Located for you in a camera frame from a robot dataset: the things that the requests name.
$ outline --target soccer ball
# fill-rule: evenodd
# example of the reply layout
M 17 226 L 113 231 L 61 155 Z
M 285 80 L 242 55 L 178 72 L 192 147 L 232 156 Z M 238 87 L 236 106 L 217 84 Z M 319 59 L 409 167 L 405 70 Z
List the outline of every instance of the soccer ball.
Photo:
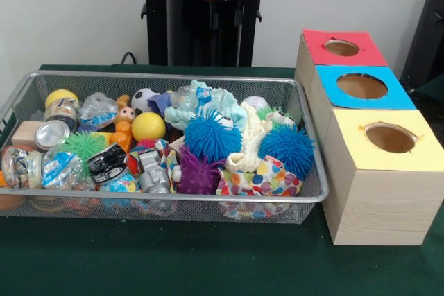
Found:
M 142 112 L 152 111 L 148 105 L 148 99 L 154 95 L 160 94 L 153 92 L 149 88 L 142 88 L 138 90 L 136 94 L 134 94 L 133 99 L 131 100 L 131 107 L 137 116 L 139 116 Z

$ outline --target wooden block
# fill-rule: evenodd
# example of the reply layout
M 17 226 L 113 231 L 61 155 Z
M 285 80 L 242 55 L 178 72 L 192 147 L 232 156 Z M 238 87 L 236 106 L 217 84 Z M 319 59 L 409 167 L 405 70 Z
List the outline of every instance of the wooden block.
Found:
M 323 155 L 335 245 L 423 242 L 444 198 L 444 150 L 419 111 L 334 110 Z
M 295 79 L 304 87 L 307 98 L 316 65 L 388 66 L 367 32 L 304 29 L 300 36 Z
M 17 131 L 12 136 L 13 145 L 25 145 L 30 146 L 36 150 L 39 150 L 34 142 L 35 133 L 37 129 L 43 124 L 42 121 L 23 121 Z
M 415 109 L 365 32 L 304 30 L 295 77 L 305 89 L 321 149 L 335 108 Z
M 182 135 L 179 139 L 176 141 L 173 141 L 169 144 L 170 148 L 172 150 L 175 150 L 176 153 L 180 154 L 180 148 L 183 146 L 183 142 L 185 140 L 185 135 Z
M 305 90 L 305 95 L 309 96 L 311 90 L 311 80 L 315 72 L 315 66 L 310 58 L 304 35 L 300 36 L 298 60 L 296 61 L 295 80 L 298 81 Z
M 316 66 L 308 101 L 321 148 L 333 109 L 416 109 L 388 67 Z

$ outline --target purple spiky toy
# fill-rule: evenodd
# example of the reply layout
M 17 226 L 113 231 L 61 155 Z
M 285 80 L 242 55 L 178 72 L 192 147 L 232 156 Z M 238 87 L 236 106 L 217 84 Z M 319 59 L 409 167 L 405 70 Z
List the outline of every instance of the purple spiky toy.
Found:
M 207 158 L 200 161 L 183 146 L 180 151 L 181 177 L 176 191 L 181 194 L 215 194 L 221 180 L 218 167 L 223 166 L 225 160 L 211 164 Z

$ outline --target blue spiky ball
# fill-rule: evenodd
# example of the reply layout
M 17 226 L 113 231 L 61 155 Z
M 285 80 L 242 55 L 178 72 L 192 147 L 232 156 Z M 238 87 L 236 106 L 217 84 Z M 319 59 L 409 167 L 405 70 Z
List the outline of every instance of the blue spiky ball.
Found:
M 193 117 L 185 128 L 185 142 L 197 158 L 207 158 L 209 164 L 226 159 L 242 148 L 242 135 L 237 126 L 222 125 L 216 109 L 207 110 Z
M 313 166 L 313 142 L 304 129 L 298 132 L 296 125 L 281 125 L 264 137 L 259 148 L 259 157 L 263 159 L 270 155 L 280 160 L 287 171 L 304 180 Z

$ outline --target yellow plastic toy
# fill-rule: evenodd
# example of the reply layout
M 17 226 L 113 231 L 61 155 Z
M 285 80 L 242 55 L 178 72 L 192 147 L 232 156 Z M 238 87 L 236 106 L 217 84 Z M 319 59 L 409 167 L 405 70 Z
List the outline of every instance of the yellow plastic toy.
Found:
M 53 101 L 58 100 L 59 98 L 75 98 L 78 101 L 75 93 L 66 89 L 57 89 L 47 96 L 44 106 L 48 107 Z
M 133 121 L 133 136 L 137 141 L 161 139 L 166 132 L 164 120 L 154 112 L 143 112 Z

